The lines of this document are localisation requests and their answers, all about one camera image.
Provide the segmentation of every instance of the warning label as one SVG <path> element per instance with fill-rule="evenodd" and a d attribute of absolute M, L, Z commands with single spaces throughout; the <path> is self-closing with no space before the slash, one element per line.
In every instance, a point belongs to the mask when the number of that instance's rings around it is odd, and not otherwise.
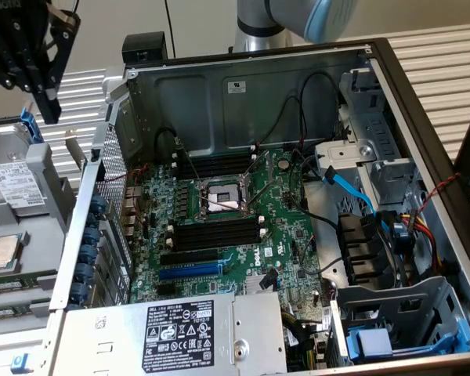
<path fill-rule="evenodd" d="M 148 308 L 146 373 L 214 366 L 214 301 Z"/>
<path fill-rule="evenodd" d="M 33 173 L 24 161 L 0 164 L 0 192 L 12 208 L 44 204 Z"/>

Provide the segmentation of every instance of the open computer chassis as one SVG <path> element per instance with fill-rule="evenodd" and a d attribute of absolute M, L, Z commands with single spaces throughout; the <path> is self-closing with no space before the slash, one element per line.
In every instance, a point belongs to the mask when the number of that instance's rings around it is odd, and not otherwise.
<path fill-rule="evenodd" d="M 451 179 L 426 200 L 455 175 L 386 40 L 169 60 L 107 89 L 50 305 L 55 374 L 104 339 L 117 374 L 470 366 L 470 198 Z M 108 212 L 121 224 L 98 228 Z M 109 288 L 80 266 L 105 250 Z"/>

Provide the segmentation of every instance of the wall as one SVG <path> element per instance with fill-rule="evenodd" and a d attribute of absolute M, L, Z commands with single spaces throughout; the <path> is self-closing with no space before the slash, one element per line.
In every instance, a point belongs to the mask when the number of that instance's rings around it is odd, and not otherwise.
<path fill-rule="evenodd" d="M 70 9 L 71 0 L 53 0 Z M 236 0 L 169 0 L 178 56 L 224 53 L 235 39 Z M 127 34 L 167 31 L 162 0 L 80 0 L 81 29 L 68 71 L 121 63 Z M 470 23 L 470 0 L 358 0 L 343 38 Z M 303 42 L 294 36 L 295 43 Z M 172 48 L 168 42 L 169 55 Z M 19 91 L 0 86 L 0 116 L 17 112 Z"/>

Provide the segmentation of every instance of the motherboard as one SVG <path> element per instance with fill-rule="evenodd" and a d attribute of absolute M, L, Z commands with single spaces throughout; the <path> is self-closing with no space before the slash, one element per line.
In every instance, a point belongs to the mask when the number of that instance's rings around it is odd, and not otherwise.
<path fill-rule="evenodd" d="M 316 248 L 307 247 L 313 236 L 310 218 L 289 200 L 291 152 L 253 155 L 243 156 L 247 160 L 238 167 L 240 157 L 233 164 L 230 156 L 222 158 L 223 168 L 238 169 L 238 174 L 213 177 L 217 166 L 203 170 L 198 164 L 198 173 L 208 171 L 209 177 L 197 178 L 188 161 L 183 168 L 178 161 L 133 179 L 136 185 L 128 189 L 126 203 L 136 266 L 131 303 L 278 291 L 286 311 L 299 319 L 321 319 L 321 280 L 304 273 L 299 263 L 301 257 L 308 269 L 319 269 Z M 195 158 L 191 161 L 197 165 Z M 244 186 L 240 180 L 249 167 Z M 291 179 L 296 187 L 298 175 Z M 216 243 L 219 231 L 224 238 Z M 230 237 L 232 245 L 225 246 Z M 215 273 L 195 275 L 213 263 Z M 269 286 L 263 290 L 265 277 Z"/>

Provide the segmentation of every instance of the green circuit board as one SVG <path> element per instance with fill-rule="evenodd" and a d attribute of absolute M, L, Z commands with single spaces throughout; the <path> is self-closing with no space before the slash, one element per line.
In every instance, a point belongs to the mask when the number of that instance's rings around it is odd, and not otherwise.
<path fill-rule="evenodd" d="M 282 149 L 269 151 L 273 162 L 273 183 L 258 198 L 254 206 L 254 215 L 265 217 L 265 228 L 268 236 L 260 244 L 249 244 L 220 248 L 220 259 L 229 260 L 222 276 L 194 277 L 174 280 L 177 294 L 174 296 L 158 296 L 156 286 L 163 284 L 159 280 L 161 269 L 160 256 L 170 251 L 165 247 L 165 232 L 168 221 L 174 219 L 177 223 L 199 222 L 195 219 L 198 212 L 199 200 L 194 181 L 175 181 L 168 168 L 158 166 L 150 172 L 150 178 L 142 184 L 144 190 L 150 192 L 150 203 L 145 205 L 147 213 L 154 213 L 154 227 L 150 229 L 149 239 L 143 238 L 142 229 L 135 228 L 132 242 L 134 256 L 134 278 L 131 289 L 131 303 L 151 302 L 164 298 L 181 298 L 208 294 L 234 292 L 246 294 L 250 288 L 249 280 L 263 277 L 270 268 L 279 272 L 278 291 L 281 305 L 292 309 L 298 318 L 319 320 L 320 304 L 313 304 L 313 292 L 320 290 L 320 280 L 317 276 L 307 276 L 302 271 L 296 258 L 293 258 L 291 243 L 295 240 L 300 252 L 304 252 L 309 238 L 313 235 L 312 224 L 307 215 L 290 209 L 284 199 L 284 193 L 289 191 L 289 176 L 281 171 L 278 161 L 282 158 L 290 160 L 291 153 Z M 253 194 L 259 192 L 268 183 L 266 162 L 263 160 L 251 174 Z M 181 211 L 178 199 L 185 192 L 188 196 L 186 218 L 179 217 Z M 216 214 L 220 218 L 236 216 L 240 213 L 227 212 Z M 257 265 L 255 254 L 260 255 Z M 308 269 L 319 268 L 315 249 L 309 248 L 305 255 L 305 265 Z"/>

